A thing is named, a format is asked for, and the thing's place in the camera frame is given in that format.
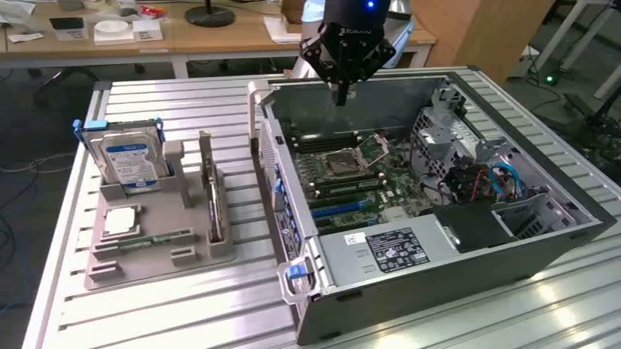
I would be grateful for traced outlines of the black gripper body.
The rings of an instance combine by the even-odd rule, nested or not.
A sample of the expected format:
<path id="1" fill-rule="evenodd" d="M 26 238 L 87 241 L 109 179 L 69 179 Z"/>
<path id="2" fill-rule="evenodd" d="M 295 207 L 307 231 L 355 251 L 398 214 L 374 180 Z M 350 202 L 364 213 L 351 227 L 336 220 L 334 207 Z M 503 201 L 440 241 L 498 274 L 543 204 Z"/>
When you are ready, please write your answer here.
<path id="1" fill-rule="evenodd" d="M 331 83 L 344 86 L 364 81 L 387 62 L 387 12 L 387 1 L 326 1 L 319 38 L 331 59 Z"/>

